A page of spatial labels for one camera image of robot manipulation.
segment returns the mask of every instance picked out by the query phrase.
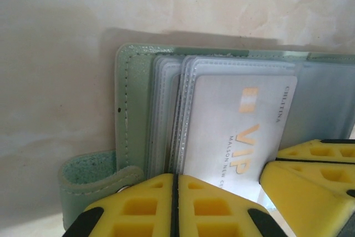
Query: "green leather wallet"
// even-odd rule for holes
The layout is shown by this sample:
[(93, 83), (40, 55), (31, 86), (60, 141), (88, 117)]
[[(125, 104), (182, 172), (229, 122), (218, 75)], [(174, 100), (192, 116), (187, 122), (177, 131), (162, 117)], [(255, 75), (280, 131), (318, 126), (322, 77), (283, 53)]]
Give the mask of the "green leather wallet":
[[(159, 55), (215, 55), (309, 62), (309, 65), (305, 65), (305, 71), (298, 74), (298, 85), (281, 143), (290, 145), (309, 139), (346, 139), (351, 133), (355, 122), (355, 77), (349, 74), (346, 82), (340, 85), (345, 90), (353, 88), (353, 92), (348, 91), (346, 97), (339, 95), (334, 98), (330, 107), (323, 106), (323, 102), (329, 97), (327, 94), (339, 91), (334, 80), (342, 73), (342, 68), (334, 71), (335, 68), (355, 68), (354, 55), (126, 44), (118, 50), (115, 60), (116, 150), (75, 157), (64, 163), (59, 170), (66, 229), (90, 203), (115, 193), (123, 186), (145, 179), (150, 131), (151, 74), (153, 61)], [(312, 75), (317, 76), (317, 83), (307, 78)], [(312, 90), (320, 92), (318, 95), (306, 89), (310, 84)], [(300, 119), (306, 98), (312, 102), (306, 105), (306, 115), (320, 124), (314, 127), (314, 123), (311, 123), (310, 126), (314, 128), (311, 132), (304, 130), (304, 125), (309, 124), (307, 120)], [(323, 108), (327, 115), (323, 116), (320, 112), (314, 115), (316, 108)]]

